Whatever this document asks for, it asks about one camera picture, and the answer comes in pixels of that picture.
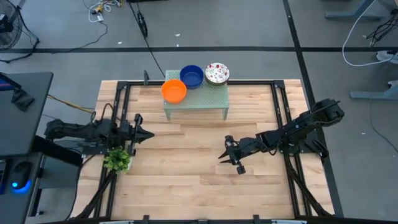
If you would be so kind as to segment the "black computer mouse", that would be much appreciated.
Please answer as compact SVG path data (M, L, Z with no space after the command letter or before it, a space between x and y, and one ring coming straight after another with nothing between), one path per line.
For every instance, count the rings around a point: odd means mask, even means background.
M30 172L32 163L23 161L18 163L11 172L11 189L14 192L23 193L30 187Z

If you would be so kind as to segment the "orange plastic bowl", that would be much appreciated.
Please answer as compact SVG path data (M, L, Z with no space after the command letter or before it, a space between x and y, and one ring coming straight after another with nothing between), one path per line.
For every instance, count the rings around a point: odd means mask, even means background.
M161 87L163 99L168 103L179 104L187 94L185 84L178 79L170 79L164 82Z

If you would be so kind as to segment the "black folded pouch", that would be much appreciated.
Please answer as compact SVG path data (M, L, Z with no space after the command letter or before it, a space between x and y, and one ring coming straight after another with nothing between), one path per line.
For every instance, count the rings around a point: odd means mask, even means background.
M35 99L23 89L14 89L11 103L20 111L27 111L34 101Z

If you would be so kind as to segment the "blue plastic bowl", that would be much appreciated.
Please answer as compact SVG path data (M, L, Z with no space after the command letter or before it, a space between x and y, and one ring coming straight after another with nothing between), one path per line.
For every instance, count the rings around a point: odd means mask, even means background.
M181 69L179 78L187 89L196 89L203 83L204 72L197 65L187 65Z

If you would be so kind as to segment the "green perforated metal rack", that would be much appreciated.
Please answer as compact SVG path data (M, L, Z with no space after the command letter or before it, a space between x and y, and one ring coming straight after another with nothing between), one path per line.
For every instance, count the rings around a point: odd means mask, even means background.
M167 70L165 73L165 81L170 79L178 79L179 70ZM212 110L219 109L222 111L223 119L227 119L229 110L228 86L211 86L207 82L203 82L196 89L187 89L187 94L179 104L168 103L164 100L164 111L166 118L171 120L173 111L177 110Z

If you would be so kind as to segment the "dark laptop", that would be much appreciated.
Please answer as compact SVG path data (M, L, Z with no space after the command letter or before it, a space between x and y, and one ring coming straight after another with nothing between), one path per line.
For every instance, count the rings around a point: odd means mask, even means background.
M0 91L20 90L21 88L20 84L0 72Z

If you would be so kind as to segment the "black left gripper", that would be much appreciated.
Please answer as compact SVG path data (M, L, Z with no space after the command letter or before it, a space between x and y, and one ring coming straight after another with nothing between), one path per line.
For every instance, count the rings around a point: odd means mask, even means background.
M153 136L141 136L141 135L154 135L154 133L150 131L146 131L141 127L142 124L142 116L138 113L135 114L134 117L134 126L130 124L129 121L126 119L121 121L121 138L123 141L130 141L129 145L127 146L127 153L131 156L136 155L136 144L141 144L145 140L153 138Z

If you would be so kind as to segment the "small green potted plant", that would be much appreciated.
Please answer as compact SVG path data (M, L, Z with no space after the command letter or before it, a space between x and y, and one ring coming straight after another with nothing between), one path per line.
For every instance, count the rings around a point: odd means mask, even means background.
M112 147L107 150L103 167L114 172L127 172L130 169L132 156L123 147Z

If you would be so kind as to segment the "black aluminium table frame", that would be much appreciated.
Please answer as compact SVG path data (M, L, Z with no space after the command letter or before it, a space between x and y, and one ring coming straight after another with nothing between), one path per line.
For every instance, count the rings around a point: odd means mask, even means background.
M236 139L276 129L307 109L299 80L241 80L229 84L229 112L174 111L167 119L159 84L133 84L120 97L119 114L154 137L137 145L127 172L111 189L112 219L134 223L266 222L294 217L282 154L243 160L246 173L225 162L224 137Z

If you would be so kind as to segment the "grey desk leg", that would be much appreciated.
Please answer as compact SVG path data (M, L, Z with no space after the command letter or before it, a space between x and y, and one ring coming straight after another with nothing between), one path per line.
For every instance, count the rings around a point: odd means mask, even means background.
M379 16L376 14L370 14L366 11L368 8L375 3L376 0L363 0L362 3L353 11L332 11L326 12L326 19L347 19L347 20L355 20L355 19L365 19L370 21L380 21L384 19L385 16Z

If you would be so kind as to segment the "black floor fan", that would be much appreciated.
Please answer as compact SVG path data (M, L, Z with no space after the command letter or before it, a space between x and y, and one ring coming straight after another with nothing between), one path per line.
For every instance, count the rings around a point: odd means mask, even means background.
M29 37L32 48L24 56L8 60L0 59L0 62L11 63L30 57L40 43L39 38L26 26L21 14L25 2L26 0L19 0L14 4L11 0L0 0L0 53L12 49L20 40L22 33Z

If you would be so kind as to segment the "black desk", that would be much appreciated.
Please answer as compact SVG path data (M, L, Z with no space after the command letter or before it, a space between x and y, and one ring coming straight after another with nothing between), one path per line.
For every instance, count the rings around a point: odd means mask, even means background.
M30 152L44 104L52 82L52 72L8 73L35 101L27 111L11 103L13 90L0 91L0 157L20 156Z

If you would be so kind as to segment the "blue-grey desk foot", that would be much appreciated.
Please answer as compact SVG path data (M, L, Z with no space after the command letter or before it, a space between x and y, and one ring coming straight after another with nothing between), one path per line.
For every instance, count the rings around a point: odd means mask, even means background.
M351 91L349 97L352 99L375 99L375 100L396 100L394 96L388 95L388 91Z

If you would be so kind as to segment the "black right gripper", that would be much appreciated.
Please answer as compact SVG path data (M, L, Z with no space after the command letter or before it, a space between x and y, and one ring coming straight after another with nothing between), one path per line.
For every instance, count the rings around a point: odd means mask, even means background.
M245 174L246 170L241 159L263 150L263 142L257 138L242 138L235 141L232 136L225 136L225 152L219 158L228 156L229 159L220 163L229 163L236 166L239 175Z

